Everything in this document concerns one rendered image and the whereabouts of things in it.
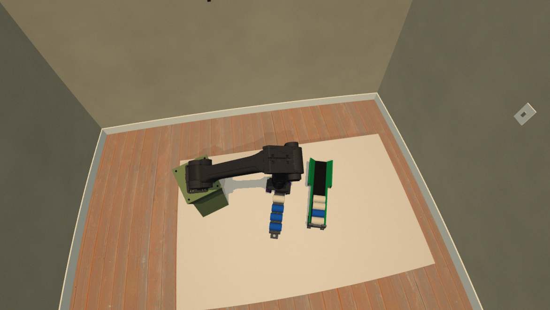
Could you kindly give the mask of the beige cylinder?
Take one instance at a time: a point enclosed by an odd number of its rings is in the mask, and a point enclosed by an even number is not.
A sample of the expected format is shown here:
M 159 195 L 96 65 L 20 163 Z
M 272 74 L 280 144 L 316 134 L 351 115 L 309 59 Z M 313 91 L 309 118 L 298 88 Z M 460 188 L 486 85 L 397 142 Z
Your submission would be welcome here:
M 321 195 L 313 195 L 313 202 L 325 203 L 326 197 Z
M 284 203 L 285 196 L 273 195 L 273 202 Z
M 324 209 L 325 209 L 325 203 L 313 202 L 313 207 L 312 207 L 312 209 L 324 210 Z
M 312 217 L 311 223 L 315 225 L 323 225 L 324 224 L 324 218 L 323 217 Z

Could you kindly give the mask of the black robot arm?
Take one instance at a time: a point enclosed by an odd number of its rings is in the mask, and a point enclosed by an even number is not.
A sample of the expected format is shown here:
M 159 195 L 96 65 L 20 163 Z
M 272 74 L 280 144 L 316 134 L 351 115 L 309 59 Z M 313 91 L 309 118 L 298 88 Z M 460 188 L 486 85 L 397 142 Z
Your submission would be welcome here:
M 211 159 L 189 161 L 189 165 L 185 166 L 187 193 L 207 192 L 214 182 L 222 178 L 260 172 L 272 174 L 272 182 L 276 185 L 285 185 L 286 181 L 300 181 L 304 166 L 302 147 L 298 146 L 298 142 L 287 142 L 284 146 L 266 145 L 262 148 L 252 156 L 215 165 L 212 165 Z M 203 191 L 199 188 L 203 188 Z

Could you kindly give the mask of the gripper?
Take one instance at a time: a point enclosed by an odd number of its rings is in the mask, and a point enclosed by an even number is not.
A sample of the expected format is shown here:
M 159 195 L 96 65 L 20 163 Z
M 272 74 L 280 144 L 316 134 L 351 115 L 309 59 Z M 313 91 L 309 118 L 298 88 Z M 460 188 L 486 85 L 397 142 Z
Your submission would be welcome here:
M 276 185 L 275 183 L 272 183 L 272 177 L 270 177 L 267 180 L 266 185 L 266 192 L 272 192 L 272 190 L 276 190 L 277 193 L 286 193 L 290 194 L 290 188 L 291 188 L 291 182 L 285 182 L 284 184 Z

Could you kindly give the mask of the blue plastic bar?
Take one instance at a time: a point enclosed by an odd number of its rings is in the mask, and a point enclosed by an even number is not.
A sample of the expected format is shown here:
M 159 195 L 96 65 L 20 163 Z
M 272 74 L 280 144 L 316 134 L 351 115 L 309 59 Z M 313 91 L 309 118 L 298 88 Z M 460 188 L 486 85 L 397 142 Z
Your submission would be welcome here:
M 283 214 L 271 213 L 270 220 L 282 222 Z
M 284 205 L 272 204 L 272 212 L 283 213 Z
M 282 224 L 279 224 L 279 223 L 270 223 L 269 230 L 281 231 L 282 230 L 281 226 L 282 226 Z
M 312 216 L 313 217 L 323 217 L 324 218 L 324 210 L 319 209 L 312 209 Z

